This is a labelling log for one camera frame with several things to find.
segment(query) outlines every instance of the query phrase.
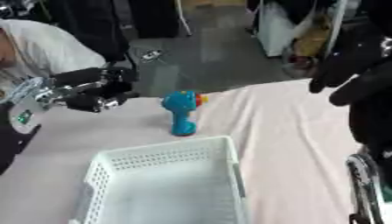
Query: white plastic basket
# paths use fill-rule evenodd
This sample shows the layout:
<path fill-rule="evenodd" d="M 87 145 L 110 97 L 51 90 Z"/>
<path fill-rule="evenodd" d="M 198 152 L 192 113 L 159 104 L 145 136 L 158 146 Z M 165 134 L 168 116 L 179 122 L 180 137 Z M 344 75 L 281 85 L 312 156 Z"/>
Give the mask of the white plastic basket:
<path fill-rule="evenodd" d="M 100 152 L 70 224 L 245 224 L 245 192 L 226 136 Z"/>

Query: basket handle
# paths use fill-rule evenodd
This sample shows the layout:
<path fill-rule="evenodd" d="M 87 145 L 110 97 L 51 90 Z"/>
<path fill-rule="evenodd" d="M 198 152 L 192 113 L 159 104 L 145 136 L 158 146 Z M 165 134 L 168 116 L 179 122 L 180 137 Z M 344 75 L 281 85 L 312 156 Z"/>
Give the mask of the basket handle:
<path fill-rule="evenodd" d="M 241 172 L 240 172 L 240 165 L 233 164 L 233 171 L 235 175 L 235 180 L 237 181 L 238 185 L 238 192 L 240 193 L 241 198 L 246 198 L 245 187 L 242 182 Z"/>
<path fill-rule="evenodd" d="M 68 222 L 68 224 L 82 224 L 85 222 L 93 197 L 94 188 L 90 184 L 84 183 L 84 186 L 79 195 L 76 211 L 74 212 L 73 218 Z"/>

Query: green light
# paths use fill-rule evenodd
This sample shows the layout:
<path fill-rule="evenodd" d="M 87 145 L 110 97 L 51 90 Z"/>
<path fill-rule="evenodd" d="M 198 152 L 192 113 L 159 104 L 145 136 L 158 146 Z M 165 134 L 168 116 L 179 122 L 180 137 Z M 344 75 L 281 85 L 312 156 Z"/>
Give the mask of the green light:
<path fill-rule="evenodd" d="M 30 110 L 26 110 L 22 114 L 17 117 L 17 120 L 22 124 L 27 124 L 32 118 L 32 112 Z"/>

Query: white shirt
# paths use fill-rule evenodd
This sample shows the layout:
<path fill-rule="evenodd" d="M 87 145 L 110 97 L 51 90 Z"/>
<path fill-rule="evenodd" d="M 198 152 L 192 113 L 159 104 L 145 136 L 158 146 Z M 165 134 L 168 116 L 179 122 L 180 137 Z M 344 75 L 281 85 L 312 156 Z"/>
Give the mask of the white shirt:
<path fill-rule="evenodd" d="M 103 67 L 105 59 L 56 26 L 28 20 L 0 19 L 16 50 L 16 65 L 0 69 L 0 90 L 7 95 L 30 77 L 48 77 L 88 67 Z"/>

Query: silver robotic hand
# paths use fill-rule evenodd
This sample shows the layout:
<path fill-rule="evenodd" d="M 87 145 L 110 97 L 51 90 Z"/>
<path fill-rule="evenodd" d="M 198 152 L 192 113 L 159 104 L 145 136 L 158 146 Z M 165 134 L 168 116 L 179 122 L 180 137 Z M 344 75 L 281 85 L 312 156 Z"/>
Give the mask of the silver robotic hand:
<path fill-rule="evenodd" d="M 124 67 L 88 68 L 26 80 L 0 101 L 0 175 L 39 131 L 44 113 L 56 106 L 101 112 L 138 97 L 137 72 Z"/>
<path fill-rule="evenodd" d="M 338 88 L 330 101 L 350 107 L 350 129 L 364 145 L 346 163 L 356 198 L 350 223 L 392 223 L 392 39 L 377 30 L 364 33 L 341 39 L 310 90 Z"/>

